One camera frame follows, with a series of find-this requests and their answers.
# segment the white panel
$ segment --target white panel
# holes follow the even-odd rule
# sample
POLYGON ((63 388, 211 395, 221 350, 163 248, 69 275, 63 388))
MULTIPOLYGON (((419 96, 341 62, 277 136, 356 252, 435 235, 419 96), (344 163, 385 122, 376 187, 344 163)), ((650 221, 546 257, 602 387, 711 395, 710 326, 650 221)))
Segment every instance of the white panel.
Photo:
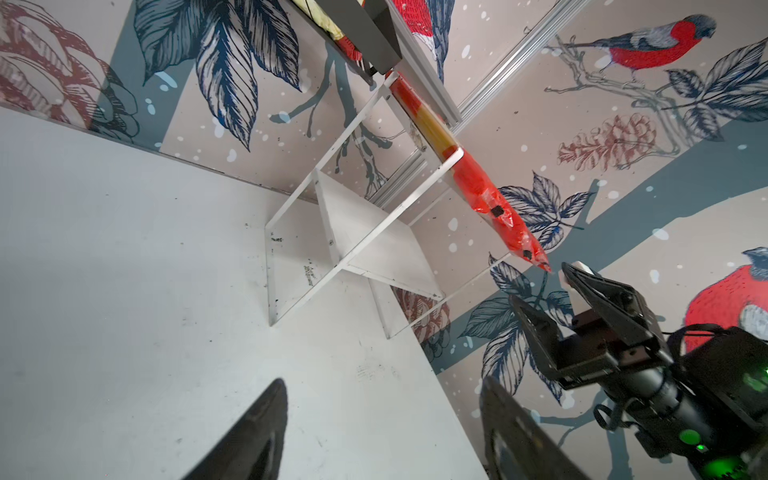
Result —
MULTIPOLYGON (((333 251, 345 256, 365 235, 387 216, 322 172, 316 173, 317 197, 327 224, 333 232, 333 251)), ((419 242, 410 227, 400 220, 390 225, 349 265, 351 271, 423 296, 442 298, 419 242)))
POLYGON ((0 478, 181 478, 277 376, 280 480, 486 478, 367 279, 267 326, 284 196, 5 109, 0 142, 0 478))

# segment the green led light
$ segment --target green led light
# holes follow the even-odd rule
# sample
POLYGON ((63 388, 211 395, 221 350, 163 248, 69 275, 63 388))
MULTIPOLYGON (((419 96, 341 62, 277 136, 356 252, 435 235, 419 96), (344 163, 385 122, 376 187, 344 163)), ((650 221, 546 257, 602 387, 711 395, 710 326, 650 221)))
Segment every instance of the green led light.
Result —
POLYGON ((696 445, 701 442, 701 435, 696 430, 683 430, 677 437, 682 443, 687 443, 688 445, 696 445))

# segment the red bird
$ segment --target red bird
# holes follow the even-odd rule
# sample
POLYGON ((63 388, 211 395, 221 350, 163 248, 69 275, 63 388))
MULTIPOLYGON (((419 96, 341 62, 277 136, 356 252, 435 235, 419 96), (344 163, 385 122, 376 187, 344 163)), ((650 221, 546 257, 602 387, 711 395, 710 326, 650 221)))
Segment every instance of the red bird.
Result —
POLYGON ((611 63, 618 63, 634 72, 642 68, 661 67, 682 57, 702 38, 715 33, 717 23, 706 15, 691 15, 679 22, 654 28, 641 28, 618 37, 602 38, 592 43, 573 44, 573 47, 606 48, 611 63))
MULTIPOLYGON (((740 266, 696 295, 685 314, 686 325, 716 323, 726 329, 738 326, 758 338, 768 339, 768 248, 743 253, 752 265, 740 266)), ((686 351, 707 340, 703 336, 685 337, 686 351)))

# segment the pine cone illustration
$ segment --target pine cone illustration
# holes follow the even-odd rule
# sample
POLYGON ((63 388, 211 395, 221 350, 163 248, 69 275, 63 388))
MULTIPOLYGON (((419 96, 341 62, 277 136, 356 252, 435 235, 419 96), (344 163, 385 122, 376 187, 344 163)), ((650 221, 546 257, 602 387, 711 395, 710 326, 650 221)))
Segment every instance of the pine cone illustration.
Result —
POLYGON ((131 143, 136 99, 85 41, 42 7, 0 0, 0 101, 131 143))
POLYGON ((656 124, 647 116, 609 118, 589 134, 577 135, 570 145, 560 144, 558 163, 574 163, 576 170, 602 165, 628 168, 656 145, 656 124))

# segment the blue leaf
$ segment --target blue leaf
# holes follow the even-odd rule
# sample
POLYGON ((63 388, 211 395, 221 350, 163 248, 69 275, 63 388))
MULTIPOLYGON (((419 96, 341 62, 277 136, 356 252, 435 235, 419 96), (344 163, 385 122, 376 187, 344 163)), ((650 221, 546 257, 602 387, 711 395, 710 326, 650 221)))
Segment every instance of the blue leaf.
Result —
POLYGON ((451 14, 455 0, 427 0, 429 17, 432 19, 432 37, 435 40, 437 75, 445 82, 443 65, 448 56, 448 33, 451 31, 451 14))
POLYGON ((540 232, 554 222, 551 217, 544 214, 520 214, 520 218, 532 233, 540 232))
POLYGON ((550 214, 558 212, 560 204, 560 189, 552 180, 533 173, 533 194, 544 206, 544 211, 550 214))
POLYGON ((482 356, 482 377, 493 376, 512 395, 523 380, 523 367, 528 348, 520 329, 520 322, 501 332, 488 342, 482 356))
POLYGON ((685 98, 696 98, 704 88, 699 75, 693 70, 667 70, 672 88, 685 98))
POLYGON ((568 292, 558 290, 547 295, 547 310, 549 316, 562 326, 571 328, 574 318, 574 309, 571 306, 571 298, 568 292))
POLYGON ((506 298, 484 300, 469 314, 469 322, 461 336, 494 339, 507 329, 515 318, 515 312, 506 298))
POLYGON ((259 66, 299 90, 299 41, 278 0, 231 0, 259 66))
MULTIPOLYGON (((496 259, 489 253, 488 265, 495 263, 496 259)), ((491 268, 491 276, 498 289, 507 294, 521 297, 523 300, 531 298, 531 282, 520 270, 506 262, 491 268)))
POLYGON ((757 68, 763 57, 768 38, 746 47, 737 48, 718 60, 707 74, 704 88, 707 93, 726 90, 732 83, 757 68))
POLYGON ((698 104, 685 112, 683 120, 697 137, 709 141, 725 141, 723 133, 720 131, 720 125, 717 123, 717 115, 712 107, 698 104))
POLYGON ((544 204, 527 188, 501 187, 498 191, 519 214, 544 213, 544 204))
POLYGON ((197 57, 213 5, 205 0, 136 1, 134 30, 144 54, 144 80, 197 57))
POLYGON ((538 236, 538 242, 544 250, 552 250, 563 240, 564 236, 563 227, 553 223, 541 232, 541 235, 538 236))
POLYGON ((210 112, 250 150, 250 132, 259 108, 250 47, 238 12, 220 3, 208 19, 197 80, 210 112))
POLYGON ((533 360, 533 355, 531 355, 531 368, 534 372, 536 372, 536 375, 538 375, 538 378, 541 379, 542 382, 547 386, 549 391, 552 393, 552 396, 554 396, 554 399, 560 403, 560 399, 563 398, 563 388, 560 386, 559 383, 553 382, 552 380, 548 379, 544 376, 543 373, 541 373, 541 370, 538 369, 536 364, 533 360))
POLYGON ((718 114, 734 120, 768 120, 768 61, 707 104, 718 114))
POLYGON ((578 214, 584 205, 589 201, 589 197, 594 195, 594 192, 579 192, 573 194, 570 197, 563 200, 563 204, 560 206, 560 216, 563 218, 571 218, 578 214))

